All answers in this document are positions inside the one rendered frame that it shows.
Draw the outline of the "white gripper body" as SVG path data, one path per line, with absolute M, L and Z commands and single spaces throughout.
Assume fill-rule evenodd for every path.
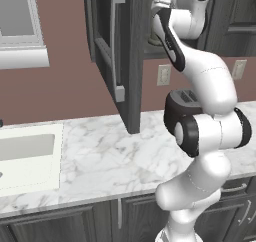
M 161 8 L 169 8 L 171 0 L 153 0 L 151 3 L 151 12 L 156 14 Z

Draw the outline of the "dark grey upper cabinet door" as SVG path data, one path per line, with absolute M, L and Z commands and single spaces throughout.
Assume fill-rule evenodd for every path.
M 143 0 L 125 0 L 117 9 L 124 102 L 115 100 L 113 90 L 110 48 L 111 0 L 84 0 L 84 10 L 91 60 L 97 65 L 127 132 L 137 134 L 140 132 L 144 57 Z

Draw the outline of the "dark grey panelled cabinet door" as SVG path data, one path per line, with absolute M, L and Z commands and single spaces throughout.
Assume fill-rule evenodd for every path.
M 256 0 L 214 0 L 205 49 L 222 57 L 256 57 Z

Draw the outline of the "white sink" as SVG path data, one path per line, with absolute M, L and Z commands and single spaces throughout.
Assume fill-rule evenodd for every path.
M 63 125 L 0 129 L 0 197 L 58 189 Z

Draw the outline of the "dark grey lower cabinet door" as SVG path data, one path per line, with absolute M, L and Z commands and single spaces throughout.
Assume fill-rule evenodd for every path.
M 238 226 L 238 220 L 247 208 L 247 200 L 252 202 L 250 211 L 242 225 Z M 195 231 L 203 242 L 238 242 L 252 210 L 252 197 L 221 200 L 198 217 Z
M 122 200 L 120 242 L 155 242 L 169 216 L 156 203 L 154 194 Z
M 0 219 L 0 242 L 112 242 L 110 204 Z

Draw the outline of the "black toaster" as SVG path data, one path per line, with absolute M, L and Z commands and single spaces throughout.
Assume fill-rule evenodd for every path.
M 201 113 L 201 105 L 191 89 L 171 90 L 166 96 L 163 120 L 170 134 L 174 134 L 175 125 L 182 116 Z

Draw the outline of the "white framed window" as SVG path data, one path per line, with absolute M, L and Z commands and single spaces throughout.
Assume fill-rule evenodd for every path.
M 36 0 L 0 0 L 0 70 L 49 66 Z

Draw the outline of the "dark grey drawer front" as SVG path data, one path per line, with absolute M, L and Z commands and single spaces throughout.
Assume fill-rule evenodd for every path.
M 241 191 L 236 191 L 232 193 L 223 193 L 221 192 L 222 199 L 228 198 L 236 198 L 236 197 L 243 197 L 249 195 L 256 195 L 256 178 L 255 177 L 243 177 L 234 180 L 228 180 L 222 188 L 235 188 L 242 185 L 242 183 L 247 184 L 247 188 Z

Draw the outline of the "beige wall outlet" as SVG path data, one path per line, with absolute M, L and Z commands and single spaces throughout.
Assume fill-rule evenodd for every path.
M 246 60 L 236 60 L 232 70 L 232 78 L 234 80 L 240 80 L 243 76 L 245 67 L 246 67 Z
M 167 86 L 170 84 L 170 74 L 171 74 L 171 65 L 159 65 L 158 66 L 158 76 L 157 76 L 157 85 L 158 86 Z

